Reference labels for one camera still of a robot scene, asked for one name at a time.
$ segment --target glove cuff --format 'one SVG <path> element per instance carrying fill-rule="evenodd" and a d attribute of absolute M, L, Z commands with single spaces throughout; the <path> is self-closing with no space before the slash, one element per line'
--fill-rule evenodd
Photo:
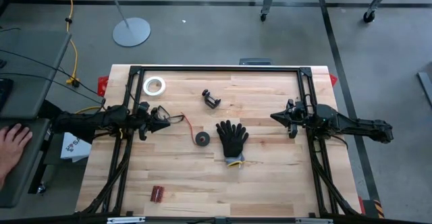
<path fill-rule="evenodd" d="M 239 164 L 243 164 L 244 163 L 243 153 L 240 153 L 238 157 L 226 157 L 225 163 L 227 164 L 227 167 L 235 167 Z"/>

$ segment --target lamp base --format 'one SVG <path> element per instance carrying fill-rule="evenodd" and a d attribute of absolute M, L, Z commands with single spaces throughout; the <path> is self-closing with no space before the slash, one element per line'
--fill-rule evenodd
<path fill-rule="evenodd" d="M 124 47 L 142 44 L 150 36 L 150 24 L 142 18 L 128 18 L 129 27 L 124 21 L 117 24 L 113 31 L 114 41 Z"/>

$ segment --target hand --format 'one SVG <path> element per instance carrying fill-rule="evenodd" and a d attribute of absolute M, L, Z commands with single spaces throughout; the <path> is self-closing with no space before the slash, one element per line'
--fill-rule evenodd
<path fill-rule="evenodd" d="M 0 130 L 0 189 L 3 187 L 6 175 L 17 165 L 24 147 L 30 141 L 33 133 L 25 127 L 19 134 L 21 124 L 12 129 L 4 127 Z"/>
<path fill-rule="evenodd" d="M 239 157 L 243 151 L 243 144 L 249 137 L 246 128 L 242 127 L 241 123 L 237 127 L 231 125 L 229 120 L 226 123 L 222 121 L 220 125 L 217 123 L 216 128 L 222 141 L 223 155 L 225 157 Z"/>

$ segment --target yellow cable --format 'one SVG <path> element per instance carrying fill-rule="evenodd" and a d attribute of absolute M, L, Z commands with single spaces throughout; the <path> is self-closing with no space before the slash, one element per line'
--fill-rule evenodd
<path fill-rule="evenodd" d="M 93 110 L 93 109 L 100 109 L 101 106 L 93 106 L 93 107 L 87 107 L 85 109 L 81 109 L 79 111 L 76 111 L 75 114 L 83 113 L 85 111 Z"/>
<path fill-rule="evenodd" d="M 69 12 L 69 19 L 72 19 L 72 16 L 74 14 L 74 0 L 70 0 L 70 12 Z M 70 24 L 69 22 L 66 22 L 66 31 L 69 32 Z M 72 77 L 66 81 L 67 84 L 72 84 L 73 80 L 80 81 L 76 78 L 76 69 L 78 68 L 78 50 L 76 49 L 75 43 L 73 40 L 70 40 L 70 43 L 75 51 L 75 65 L 74 65 L 74 71 L 72 72 Z"/>

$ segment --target white tape roll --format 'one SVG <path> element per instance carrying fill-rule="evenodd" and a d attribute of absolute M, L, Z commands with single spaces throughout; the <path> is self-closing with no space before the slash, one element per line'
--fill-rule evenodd
<path fill-rule="evenodd" d="M 159 89 L 157 92 L 151 92 L 148 88 L 150 86 L 150 84 L 152 84 L 153 82 L 159 82 L 161 84 L 161 89 Z M 158 96 L 158 95 L 162 94 L 165 91 L 166 87 L 167 87 L 167 85 L 165 84 L 165 81 L 162 78 L 160 78 L 159 76 L 150 77 L 142 85 L 143 91 L 149 96 Z"/>

